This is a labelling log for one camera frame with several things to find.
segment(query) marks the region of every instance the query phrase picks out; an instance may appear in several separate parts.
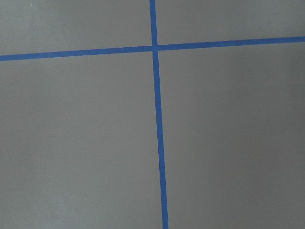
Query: blue tape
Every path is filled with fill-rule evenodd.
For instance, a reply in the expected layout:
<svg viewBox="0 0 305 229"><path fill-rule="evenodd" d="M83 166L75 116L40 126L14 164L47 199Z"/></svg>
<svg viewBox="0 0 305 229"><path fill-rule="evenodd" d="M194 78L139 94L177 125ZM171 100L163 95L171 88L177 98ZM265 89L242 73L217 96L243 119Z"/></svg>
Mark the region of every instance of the blue tape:
<svg viewBox="0 0 305 229"><path fill-rule="evenodd" d="M130 52L151 52L151 51L152 51L151 46L137 46L137 47L108 48L108 49L74 50L74 51L63 51L63 52L42 52L42 53L4 55L4 56L0 56L0 61L16 61L16 60L42 59L42 58L68 57L68 56L89 56L89 55L130 53Z"/></svg>
<svg viewBox="0 0 305 229"><path fill-rule="evenodd" d="M153 13L152 19L155 18L156 18L156 14ZM103 55L103 54L115 54L115 53L130 53L130 52L151 52L153 50L168 51L168 50L181 50L181 49L200 49L200 48L213 48L213 47L215 48L215 47L229 47L229 46L241 46L241 45L278 44L278 43L296 43L296 42L305 42L305 37L266 38L266 39L251 39L251 40L222 41L222 42L200 42L200 43L158 45L156 20L152 20L152 46L2 55L0 56L0 61L17 61L17 60L29 60L29 59L43 59L43 58L69 57L69 56L89 56L89 55Z"/></svg>
<svg viewBox="0 0 305 229"><path fill-rule="evenodd" d="M169 227L168 227L168 212L167 212L161 87L160 87L160 73L159 73L158 35L157 35L155 0L150 0L149 4L150 4L151 32L152 32L152 52L153 52L152 53L152 62L153 62L154 97L155 97L155 106L156 106L156 123L157 123L158 154L159 154L162 226L163 226L163 229L168 229Z"/></svg>
<svg viewBox="0 0 305 229"><path fill-rule="evenodd" d="M167 50L180 50L180 49L200 49L200 48L295 43L295 42L305 42L305 37L283 37L283 38L266 38L266 39L251 39L251 40L237 40L237 41L223 41L223 42L163 44L163 45L159 45L158 48L160 51L167 51Z"/></svg>

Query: gray tile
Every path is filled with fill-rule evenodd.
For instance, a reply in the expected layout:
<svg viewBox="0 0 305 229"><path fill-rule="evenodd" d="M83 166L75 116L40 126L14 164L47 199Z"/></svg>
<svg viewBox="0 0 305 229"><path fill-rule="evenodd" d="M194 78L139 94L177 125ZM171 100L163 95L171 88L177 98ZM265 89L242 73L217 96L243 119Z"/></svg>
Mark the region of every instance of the gray tile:
<svg viewBox="0 0 305 229"><path fill-rule="evenodd" d="M151 44L143 0L2 0L0 55Z"/></svg>
<svg viewBox="0 0 305 229"><path fill-rule="evenodd" d="M0 228L161 228L151 53L0 68Z"/></svg>
<svg viewBox="0 0 305 229"><path fill-rule="evenodd" d="M170 228L305 227L305 44L160 52Z"/></svg>
<svg viewBox="0 0 305 229"><path fill-rule="evenodd" d="M158 0L160 44L305 35L304 0Z"/></svg>

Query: grid line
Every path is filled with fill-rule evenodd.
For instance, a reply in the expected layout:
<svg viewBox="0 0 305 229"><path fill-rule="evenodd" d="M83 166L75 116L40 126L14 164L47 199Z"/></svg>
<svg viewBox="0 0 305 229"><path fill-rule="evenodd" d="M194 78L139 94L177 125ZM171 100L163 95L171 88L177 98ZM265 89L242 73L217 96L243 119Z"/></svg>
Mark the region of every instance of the grid line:
<svg viewBox="0 0 305 229"><path fill-rule="evenodd" d="M153 49L157 49L158 51L171 51L171 50L181 50L181 49L202 49L202 48L232 47L232 46L244 46L244 45L296 43L296 42L305 42L305 36L218 41L218 42L161 44L155 47L148 45L148 46L134 46L134 47L121 47L121 48L0 55L0 62L45 59L45 58L56 58L56 57L71 57L71 56L90 56L90 55L105 55L105 54L117 54L117 53L132 53L132 52L152 52Z"/></svg>
<svg viewBox="0 0 305 229"><path fill-rule="evenodd" d="M157 32L155 0L150 0L149 5L150 5L151 31L152 31L152 52L153 52L152 53L152 64L153 64L154 97L155 97L155 106L156 106L156 124L157 124L157 139L158 139L162 226L163 226L163 229L168 229L166 175L165 175L165 158L164 158L163 125L162 125L161 86L160 86L159 54L158 54L158 32Z"/></svg>

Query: floor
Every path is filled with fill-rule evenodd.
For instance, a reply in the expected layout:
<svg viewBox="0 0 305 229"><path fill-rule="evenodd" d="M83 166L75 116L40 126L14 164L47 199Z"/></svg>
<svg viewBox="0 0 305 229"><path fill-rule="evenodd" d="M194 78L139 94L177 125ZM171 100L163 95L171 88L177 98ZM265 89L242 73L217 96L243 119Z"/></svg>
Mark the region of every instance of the floor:
<svg viewBox="0 0 305 229"><path fill-rule="evenodd" d="M304 12L2 0L0 228L303 229Z"/></svg>

